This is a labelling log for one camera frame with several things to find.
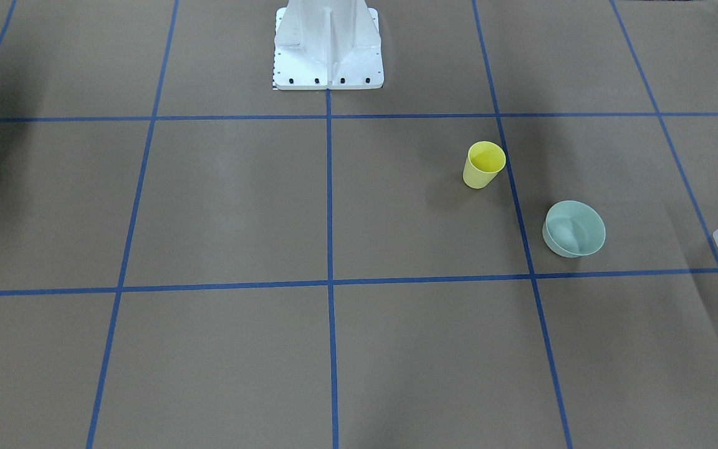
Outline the pale green plastic bowl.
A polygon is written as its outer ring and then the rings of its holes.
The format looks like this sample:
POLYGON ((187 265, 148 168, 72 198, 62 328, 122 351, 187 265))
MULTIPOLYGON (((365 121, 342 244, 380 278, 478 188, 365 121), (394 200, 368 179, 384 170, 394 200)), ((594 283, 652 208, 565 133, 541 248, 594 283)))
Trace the pale green plastic bowl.
POLYGON ((597 253, 606 242, 601 216, 580 201, 559 201, 547 211, 542 239, 562 258, 584 258, 597 253))

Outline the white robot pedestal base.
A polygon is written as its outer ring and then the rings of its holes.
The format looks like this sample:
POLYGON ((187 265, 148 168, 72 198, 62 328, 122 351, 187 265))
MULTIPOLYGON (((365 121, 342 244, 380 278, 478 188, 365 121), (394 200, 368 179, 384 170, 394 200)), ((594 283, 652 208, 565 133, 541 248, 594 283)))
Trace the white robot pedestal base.
POLYGON ((274 89, 385 84, 379 14, 365 1, 290 1, 276 10, 274 25, 274 89))

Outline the yellow plastic cup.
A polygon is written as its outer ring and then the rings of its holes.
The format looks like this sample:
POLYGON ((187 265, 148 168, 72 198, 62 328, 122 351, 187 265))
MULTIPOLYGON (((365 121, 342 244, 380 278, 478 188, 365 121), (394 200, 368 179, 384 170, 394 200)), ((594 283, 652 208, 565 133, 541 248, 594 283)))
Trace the yellow plastic cup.
POLYGON ((468 148, 462 181, 473 190, 486 187, 506 168, 507 156, 501 146, 481 140, 468 148))

